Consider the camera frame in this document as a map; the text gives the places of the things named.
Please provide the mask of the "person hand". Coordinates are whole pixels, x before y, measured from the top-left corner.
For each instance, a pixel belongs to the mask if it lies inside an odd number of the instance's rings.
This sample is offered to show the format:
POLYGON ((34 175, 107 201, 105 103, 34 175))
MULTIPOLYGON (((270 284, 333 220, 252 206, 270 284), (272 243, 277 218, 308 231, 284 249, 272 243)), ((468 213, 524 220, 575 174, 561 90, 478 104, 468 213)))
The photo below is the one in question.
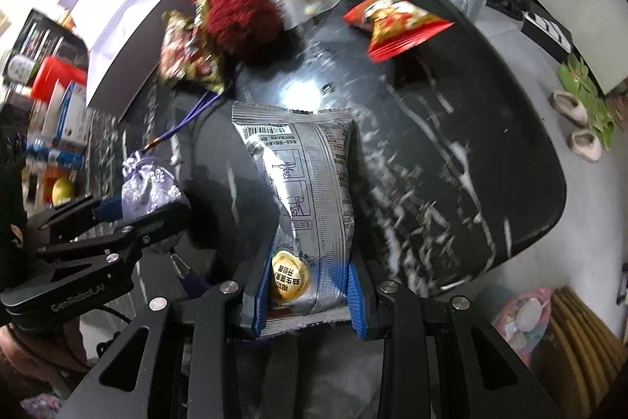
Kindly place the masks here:
POLYGON ((17 372, 35 380, 45 380, 48 367, 78 373, 89 370, 78 320, 40 333, 24 332, 13 324, 2 326, 1 352, 17 372))

